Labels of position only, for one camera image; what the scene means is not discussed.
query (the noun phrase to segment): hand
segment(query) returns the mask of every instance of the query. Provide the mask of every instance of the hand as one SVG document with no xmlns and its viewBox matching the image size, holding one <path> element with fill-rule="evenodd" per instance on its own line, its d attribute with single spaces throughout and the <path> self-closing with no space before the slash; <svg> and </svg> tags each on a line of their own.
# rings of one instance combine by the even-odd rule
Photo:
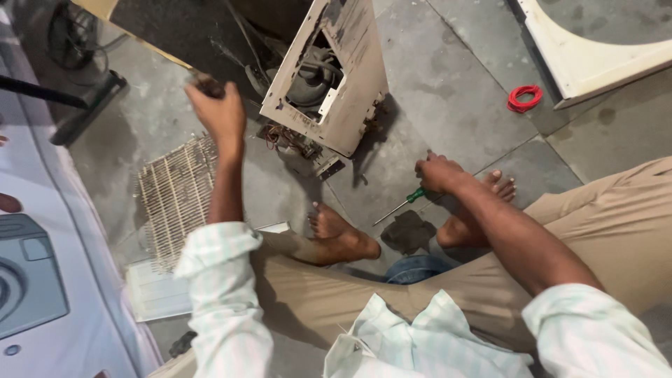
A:
<svg viewBox="0 0 672 378">
<path fill-rule="evenodd" d="M 203 80 L 213 79 L 207 76 L 199 77 L 199 81 Z M 232 153 L 242 155 L 247 124 L 245 107 L 235 83 L 227 82 L 224 91 L 224 98 L 218 99 L 206 96 L 193 83 L 184 87 L 196 116 L 210 133 L 220 155 Z"/>
<path fill-rule="evenodd" d="M 466 176 L 472 178 L 470 174 L 464 172 L 460 164 L 431 151 L 427 154 L 427 160 L 417 161 L 415 171 L 422 178 L 420 186 L 437 193 L 452 193 L 453 188 L 462 178 Z"/>
</svg>

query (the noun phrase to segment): black metal leg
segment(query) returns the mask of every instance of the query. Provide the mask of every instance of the black metal leg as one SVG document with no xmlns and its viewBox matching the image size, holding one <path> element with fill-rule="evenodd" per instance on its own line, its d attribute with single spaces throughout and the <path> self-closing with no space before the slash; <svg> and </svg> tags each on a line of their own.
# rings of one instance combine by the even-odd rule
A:
<svg viewBox="0 0 672 378">
<path fill-rule="evenodd" d="M 11 77 L 2 75 L 0 75 L 0 89 L 24 94 L 30 97 L 41 98 L 46 101 L 58 102 L 59 104 L 74 106 L 80 109 L 87 109 L 89 107 L 86 101 L 77 96 L 53 89 L 43 88 L 39 85 L 26 83 L 25 81 L 12 79 Z"/>
<path fill-rule="evenodd" d="M 91 121 L 100 114 L 110 100 L 112 100 L 123 87 L 126 87 L 126 84 L 127 82 L 125 78 L 115 71 L 110 70 L 107 79 L 93 97 L 91 105 L 89 105 L 84 112 L 76 115 L 59 127 L 51 136 L 50 142 L 57 146 L 69 146 L 72 144 L 72 142 L 74 142 L 91 124 Z"/>
</svg>

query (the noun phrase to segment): khaki pants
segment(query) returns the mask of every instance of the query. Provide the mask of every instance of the khaki pants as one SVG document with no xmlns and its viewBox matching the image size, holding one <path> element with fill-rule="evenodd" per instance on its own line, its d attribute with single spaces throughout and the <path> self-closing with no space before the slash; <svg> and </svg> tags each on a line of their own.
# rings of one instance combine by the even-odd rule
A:
<svg viewBox="0 0 672 378">
<path fill-rule="evenodd" d="M 545 194 L 525 212 L 565 242 L 607 292 L 639 314 L 672 300 L 672 157 L 652 161 L 563 194 Z M 312 243 L 264 234 L 251 257 L 269 328 L 329 348 L 373 293 L 408 321 L 445 290 L 477 336 L 529 352 L 535 340 L 521 318 L 532 299 L 493 253 L 414 285 L 372 282 L 303 264 Z"/>
</svg>

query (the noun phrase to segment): black cable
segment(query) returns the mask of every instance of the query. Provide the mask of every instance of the black cable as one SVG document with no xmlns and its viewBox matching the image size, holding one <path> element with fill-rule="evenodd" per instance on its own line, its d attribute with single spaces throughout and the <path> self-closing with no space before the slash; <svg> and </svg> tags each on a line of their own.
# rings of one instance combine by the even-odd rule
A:
<svg viewBox="0 0 672 378">
<path fill-rule="evenodd" d="M 98 44 L 98 18 L 81 9 L 72 14 L 69 3 L 59 3 L 54 10 L 47 30 L 47 55 L 66 71 L 66 78 L 82 87 L 93 87 L 107 76 L 110 69 L 108 50 L 128 38 L 122 34 L 107 44 Z M 77 81 L 71 72 L 87 67 L 96 54 L 102 54 L 104 69 L 90 82 Z"/>
<path fill-rule="evenodd" d="M 245 27 L 240 21 L 240 17 L 238 15 L 238 12 L 236 12 L 235 9 L 233 9 L 233 6 L 231 5 L 231 2 L 229 0 L 224 0 L 226 3 L 226 7 L 228 10 L 231 12 L 233 15 L 233 19 L 236 20 L 236 24 L 238 24 L 238 28 L 240 28 L 241 32 L 243 33 L 243 36 L 245 37 L 245 40 L 247 41 L 247 44 L 250 46 L 250 49 L 252 50 L 252 54 L 254 55 L 254 59 L 257 61 L 257 66 L 259 67 L 259 70 L 261 71 L 261 76 L 268 82 L 268 85 L 271 85 L 271 79 L 268 77 L 268 74 L 266 73 L 266 70 L 263 69 L 261 66 L 261 59 L 259 59 L 259 55 L 257 54 L 257 51 L 255 50 L 254 46 L 252 45 L 252 41 L 250 40 L 250 37 L 247 35 L 247 32 L 245 31 Z"/>
</svg>

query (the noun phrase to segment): red wire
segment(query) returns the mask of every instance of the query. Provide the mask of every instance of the red wire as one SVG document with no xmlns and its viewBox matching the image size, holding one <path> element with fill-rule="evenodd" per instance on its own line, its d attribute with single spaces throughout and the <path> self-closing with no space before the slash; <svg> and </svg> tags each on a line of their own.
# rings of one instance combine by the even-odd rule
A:
<svg viewBox="0 0 672 378">
<path fill-rule="evenodd" d="M 534 98 L 528 102 L 519 102 L 517 100 L 518 97 L 526 93 L 533 94 Z M 506 104 L 506 107 L 509 108 L 509 110 L 512 112 L 527 112 L 539 104 L 543 94 L 544 91 L 542 91 L 542 89 L 536 85 L 523 85 L 522 87 L 518 87 L 509 93 L 509 103 Z"/>
</svg>

